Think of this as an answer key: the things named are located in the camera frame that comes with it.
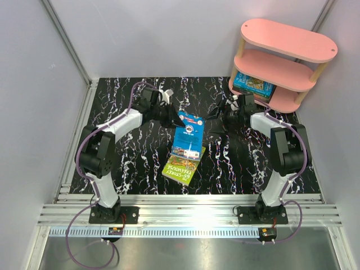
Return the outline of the blue back-cover book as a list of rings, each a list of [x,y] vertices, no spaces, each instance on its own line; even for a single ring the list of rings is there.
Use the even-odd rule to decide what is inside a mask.
[[[185,126],[176,127],[171,154],[199,161],[203,147],[204,120],[184,111],[180,111],[178,115]]]

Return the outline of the blue 26-Storey Treehouse book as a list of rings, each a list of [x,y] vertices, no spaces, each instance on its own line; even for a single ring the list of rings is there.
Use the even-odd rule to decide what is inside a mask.
[[[237,72],[237,75],[233,81],[233,88],[239,91],[251,92],[265,98],[271,98],[274,93],[275,85],[265,82],[261,79],[253,78],[245,75],[241,72]]]

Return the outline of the lime green book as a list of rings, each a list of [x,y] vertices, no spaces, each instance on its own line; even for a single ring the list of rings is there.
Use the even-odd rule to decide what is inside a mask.
[[[173,147],[172,153],[162,170],[162,175],[189,186],[205,150],[206,147],[204,146],[200,152]]]

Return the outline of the pink three-tier shelf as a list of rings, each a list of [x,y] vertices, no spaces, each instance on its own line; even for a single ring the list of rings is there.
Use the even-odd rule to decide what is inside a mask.
[[[228,83],[233,88],[238,72],[274,84],[271,109],[293,113],[337,55],[329,37],[267,19],[241,25],[241,38]]]

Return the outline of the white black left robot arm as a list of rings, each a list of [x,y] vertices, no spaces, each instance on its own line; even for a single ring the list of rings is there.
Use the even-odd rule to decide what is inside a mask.
[[[120,115],[101,125],[83,128],[74,161],[78,174],[89,180],[93,188],[90,223],[125,222],[127,214],[132,213],[122,208],[111,176],[116,144],[126,134],[152,120],[164,128],[184,127],[171,102],[172,95],[171,89],[156,89],[146,83],[140,96],[131,98]]]

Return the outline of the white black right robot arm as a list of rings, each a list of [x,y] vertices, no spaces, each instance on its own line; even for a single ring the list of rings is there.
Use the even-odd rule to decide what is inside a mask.
[[[255,205],[235,207],[239,224],[287,224],[284,195],[312,161],[305,126],[291,125],[271,116],[268,110],[261,111],[251,93],[222,99],[204,119],[217,118],[220,123],[216,133],[225,134],[228,127],[242,124],[270,141],[273,172]]]

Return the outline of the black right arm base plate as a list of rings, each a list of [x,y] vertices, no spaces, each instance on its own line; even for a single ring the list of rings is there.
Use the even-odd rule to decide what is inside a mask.
[[[287,212],[284,206],[258,209],[255,206],[238,206],[237,217],[239,224],[288,224]]]

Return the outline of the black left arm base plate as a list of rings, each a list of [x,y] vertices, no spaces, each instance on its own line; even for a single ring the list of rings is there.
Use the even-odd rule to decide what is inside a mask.
[[[94,206],[91,208],[88,222],[90,224],[137,224],[139,210],[139,207],[136,206],[116,206],[113,208]]]

